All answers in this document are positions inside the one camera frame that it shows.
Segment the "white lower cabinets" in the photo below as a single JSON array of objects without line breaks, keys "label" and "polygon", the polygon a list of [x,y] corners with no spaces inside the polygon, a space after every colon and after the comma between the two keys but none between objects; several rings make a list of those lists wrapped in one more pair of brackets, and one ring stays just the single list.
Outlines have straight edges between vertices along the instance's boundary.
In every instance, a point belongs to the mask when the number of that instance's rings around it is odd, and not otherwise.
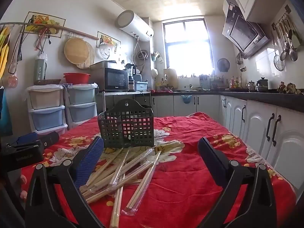
[{"label": "white lower cabinets", "polygon": [[150,104],[155,117],[206,113],[252,148],[252,162],[266,160],[303,193],[303,113],[223,95],[153,96]]}]

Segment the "pastel drawer tower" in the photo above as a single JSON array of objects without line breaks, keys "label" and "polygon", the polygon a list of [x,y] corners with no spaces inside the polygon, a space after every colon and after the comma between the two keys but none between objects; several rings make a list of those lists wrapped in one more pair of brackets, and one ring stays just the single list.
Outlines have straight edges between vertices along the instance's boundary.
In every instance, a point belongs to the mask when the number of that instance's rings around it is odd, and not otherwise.
[{"label": "pastel drawer tower", "polygon": [[30,128],[38,135],[67,132],[64,87],[60,84],[34,85],[26,89]]},{"label": "pastel drawer tower", "polygon": [[96,83],[64,84],[63,87],[65,119],[69,130],[97,116]]}]

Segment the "white water heater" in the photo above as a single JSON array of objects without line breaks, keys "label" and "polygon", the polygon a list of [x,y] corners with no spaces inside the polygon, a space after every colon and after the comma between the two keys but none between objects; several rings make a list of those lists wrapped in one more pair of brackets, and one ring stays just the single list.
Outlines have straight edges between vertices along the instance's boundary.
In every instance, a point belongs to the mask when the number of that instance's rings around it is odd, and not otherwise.
[{"label": "white water heater", "polygon": [[125,33],[140,41],[150,41],[154,36],[154,30],[132,10],[123,11],[115,20],[115,26]]}]

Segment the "small wall fan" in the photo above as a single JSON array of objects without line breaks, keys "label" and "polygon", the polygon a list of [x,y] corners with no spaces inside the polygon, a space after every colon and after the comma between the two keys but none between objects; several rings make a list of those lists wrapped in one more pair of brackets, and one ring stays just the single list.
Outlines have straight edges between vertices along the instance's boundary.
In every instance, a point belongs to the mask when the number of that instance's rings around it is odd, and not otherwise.
[{"label": "small wall fan", "polygon": [[217,68],[220,72],[226,73],[230,69],[230,62],[226,58],[220,58],[217,61]]}]

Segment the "kitchen window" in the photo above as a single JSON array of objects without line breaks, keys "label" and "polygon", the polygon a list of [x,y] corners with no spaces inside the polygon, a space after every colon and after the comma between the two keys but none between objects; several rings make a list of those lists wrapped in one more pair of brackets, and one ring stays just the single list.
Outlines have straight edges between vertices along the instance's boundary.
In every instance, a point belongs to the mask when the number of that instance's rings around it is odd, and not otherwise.
[{"label": "kitchen window", "polygon": [[198,77],[214,72],[209,32],[204,17],[163,24],[167,68],[178,77]]}]

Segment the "hanging ladles and strainers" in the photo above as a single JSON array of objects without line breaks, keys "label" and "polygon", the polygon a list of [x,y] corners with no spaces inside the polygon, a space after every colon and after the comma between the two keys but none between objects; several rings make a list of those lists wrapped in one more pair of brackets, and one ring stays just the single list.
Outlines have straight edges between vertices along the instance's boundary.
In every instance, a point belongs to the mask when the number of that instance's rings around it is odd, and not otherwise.
[{"label": "hanging ladles and strainers", "polygon": [[274,59],[273,64],[277,71],[285,70],[285,61],[298,60],[298,49],[301,47],[301,38],[295,24],[286,11],[278,21],[271,24],[273,30]]}]

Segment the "black plastic utensil basket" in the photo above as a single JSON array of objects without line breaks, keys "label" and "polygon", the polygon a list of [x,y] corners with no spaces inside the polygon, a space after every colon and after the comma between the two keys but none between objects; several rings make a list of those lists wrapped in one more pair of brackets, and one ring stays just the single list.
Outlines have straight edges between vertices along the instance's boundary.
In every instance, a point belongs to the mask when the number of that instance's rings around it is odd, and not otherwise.
[{"label": "black plastic utensil basket", "polygon": [[97,117],[106,148],[154,146],[154,114],[150,107],[125,98]]}]

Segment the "left pastel drawer tower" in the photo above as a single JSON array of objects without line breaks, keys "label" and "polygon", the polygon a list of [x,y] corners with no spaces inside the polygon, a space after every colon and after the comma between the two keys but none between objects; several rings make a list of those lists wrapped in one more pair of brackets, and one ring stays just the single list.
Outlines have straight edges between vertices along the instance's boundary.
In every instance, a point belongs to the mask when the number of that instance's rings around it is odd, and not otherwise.
[{"label": "left pastel drawer tower", "polygon": [[64,87],[60,84],[34,85],[26,89],[30,128],[38,135],[67,132]]}]

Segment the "wooden chopstick pair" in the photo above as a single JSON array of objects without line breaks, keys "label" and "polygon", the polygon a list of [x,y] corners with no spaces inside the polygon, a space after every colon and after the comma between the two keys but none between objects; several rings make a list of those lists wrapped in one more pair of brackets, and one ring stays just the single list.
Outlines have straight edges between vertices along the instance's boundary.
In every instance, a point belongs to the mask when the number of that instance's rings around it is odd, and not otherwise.
[{"label": "wooden chopstick pair", "polygon": [[94,183],[94,181],[101,175],[101,173],[112,163],[112,161],[123,151],[123,149],[120,149],[117,151],[112,158],[105,164],[103,164],[99,169],[92,174],[92,176],[89,177],[87,183],[80,187],[81,193],[84,193],[87,191],[89,186]]},{"label": "wooden chopstick pair", "polygon": [[142,182],[139,184],[138,188],[136,189],[135,193],[131,197],[127,206],[123,209],[123,214],[125,214],[127,216],[134,216],[135,213],[137,212],[137,210],[142,202],[142,199],[149,187],[149,184],[152,180],[160,154],[161,154],[161,151],[158,151],[156,153],[152,167],[150,167],[150,169],[146,172]]},{"label": "wooden chopstick pair", "polygon": [[[124,174],[122,173],[122,168],[126,163],[127,157],[129,155],[130,148],[127,149],[125,155],[123,156],[122,160],[120,161],[118,167],[116,168],[114,172],[114,176],[110,181],[109,186],[113,189],[114,187],[117,187],[118,182],[120,179],[124,179]],[[113,210],[111,214],[111,220],[110,220],[110,228],[119,227],[119,217],[120,217],[120,206],[121,206],[121,200],[122,200],[122,188],[118,187],[115,193],[114,197],[114,205]]]}]

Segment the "black range hood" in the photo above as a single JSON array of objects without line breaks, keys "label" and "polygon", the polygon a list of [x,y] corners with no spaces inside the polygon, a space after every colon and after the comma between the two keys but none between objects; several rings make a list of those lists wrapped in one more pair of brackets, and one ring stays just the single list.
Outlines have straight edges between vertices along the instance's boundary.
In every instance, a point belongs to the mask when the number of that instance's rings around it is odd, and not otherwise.
[{"label": "black range hood", "polygon": [[268,36],[258,23],[248,22],[236,0],[224,0],[223,11],[226,17],[222,34],[248,59],[269,42]]}]

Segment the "fruit wall picture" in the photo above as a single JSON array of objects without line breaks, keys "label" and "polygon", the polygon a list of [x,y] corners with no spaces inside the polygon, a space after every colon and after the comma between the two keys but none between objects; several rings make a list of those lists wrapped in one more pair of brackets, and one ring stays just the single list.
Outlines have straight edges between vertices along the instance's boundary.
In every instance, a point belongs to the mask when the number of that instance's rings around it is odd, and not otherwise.
[{"label": "fruit wall picture", "polygon": [[25,26],[24,31],[31,34],[47,33],[50,36],[61,38],[62,30],[57,26],[64,26],[66,19],[54,15],[29,11],[25,20],[29,25]]}]

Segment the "red plastic basin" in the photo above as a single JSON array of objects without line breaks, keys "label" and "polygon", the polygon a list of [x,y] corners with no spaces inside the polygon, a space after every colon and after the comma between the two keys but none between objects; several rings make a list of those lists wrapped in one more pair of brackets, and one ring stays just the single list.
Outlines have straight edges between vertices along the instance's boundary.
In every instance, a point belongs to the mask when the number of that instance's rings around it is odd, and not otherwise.
[{"label": "red plastic basin", "polygon": [[86,73],[64,73],[63,75],[66,82],[71,84],[87,84],[91,77]]}]

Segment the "right pastel drawer tower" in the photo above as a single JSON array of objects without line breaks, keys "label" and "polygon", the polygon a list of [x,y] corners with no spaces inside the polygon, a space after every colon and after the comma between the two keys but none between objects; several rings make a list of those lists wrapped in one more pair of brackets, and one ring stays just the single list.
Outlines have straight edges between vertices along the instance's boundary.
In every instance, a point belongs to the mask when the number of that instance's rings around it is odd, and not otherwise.
[{"label": "right pastel drawer tower", "polygon": [[97,116],[96,83],[64,84],[63,87],[65,119],[69,130]]}]

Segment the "metal kettle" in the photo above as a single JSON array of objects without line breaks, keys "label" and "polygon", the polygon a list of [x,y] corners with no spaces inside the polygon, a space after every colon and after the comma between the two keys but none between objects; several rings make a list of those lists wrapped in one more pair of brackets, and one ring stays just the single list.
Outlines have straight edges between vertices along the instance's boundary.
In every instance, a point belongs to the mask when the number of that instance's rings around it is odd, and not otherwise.
[{"label": "metal kettle", "polygon": [[256,82],[256,90],[261,93],[268,92],[268,80],[265,79],[264,77],[261,77]]}]

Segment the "round bamboo tray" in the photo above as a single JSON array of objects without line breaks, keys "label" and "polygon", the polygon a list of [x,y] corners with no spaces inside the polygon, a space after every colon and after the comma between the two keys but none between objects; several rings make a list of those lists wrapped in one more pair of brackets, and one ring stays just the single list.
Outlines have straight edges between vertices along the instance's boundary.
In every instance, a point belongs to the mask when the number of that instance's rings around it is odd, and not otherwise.
[{"label": "round bamboo tray", "polygon": [[89,49],[83,39],[71,38],[64,45],[64,55],[70,63],[80,65],[88,59]]}]

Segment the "black microwave oven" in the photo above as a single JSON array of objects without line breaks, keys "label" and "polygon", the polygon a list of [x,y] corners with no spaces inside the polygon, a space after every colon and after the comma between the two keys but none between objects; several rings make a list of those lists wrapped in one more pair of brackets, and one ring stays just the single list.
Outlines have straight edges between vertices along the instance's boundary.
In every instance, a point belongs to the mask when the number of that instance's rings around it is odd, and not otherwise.
[{"label": "black microwave oven", "polygon": [[128,72],[113,68],[100,68],[92,70],[90,81],[98,85],[102,91],[128,91]]}]

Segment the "red floral tablecloth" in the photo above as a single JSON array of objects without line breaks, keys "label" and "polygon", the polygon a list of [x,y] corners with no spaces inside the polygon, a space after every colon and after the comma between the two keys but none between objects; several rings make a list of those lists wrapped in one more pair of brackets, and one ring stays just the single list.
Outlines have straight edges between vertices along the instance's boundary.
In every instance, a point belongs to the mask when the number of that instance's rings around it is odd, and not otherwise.
[{"label": "red floral tablecloth", "polygon": [[[96,136],[100,136],[100,130],[94,117],[61,135],[57,144],[45,149],[41,163],[49,167],[73,159]],[[284,223],[296,205],[293,187],[239,137],[207,114],[198,112],[189,117],[154,118],[154,144],[162,153],[139,209],[133,217],[121,215],[119,227],[199,225],[222,191],[198,153],[197,144],[202,137],[242,166],[267,165],[276,198],[277,224]],[[114,194],[109,194],[90,204],[105,227],[110,226],[113,202]]]}]

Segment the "wooden chopstick pair on cloth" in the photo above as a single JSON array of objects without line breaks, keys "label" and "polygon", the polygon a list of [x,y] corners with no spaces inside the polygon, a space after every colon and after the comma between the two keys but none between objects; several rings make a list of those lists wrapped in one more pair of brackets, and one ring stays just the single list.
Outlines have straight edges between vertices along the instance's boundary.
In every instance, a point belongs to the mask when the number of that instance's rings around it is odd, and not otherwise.
[{"label": "wooden chopstick pair on cloth", "polygon": [[89,177],[87,183],[80,187],[81,193],[84,193],[87,191],[89,186],[94,183],[94,181],[101,175],[101,173],[112,163],[112,161],[123,151],[123,149],[120,149],[117,151],[112,158],[105,164],[103,164],[99,169],[92,174],[92,176]]}]

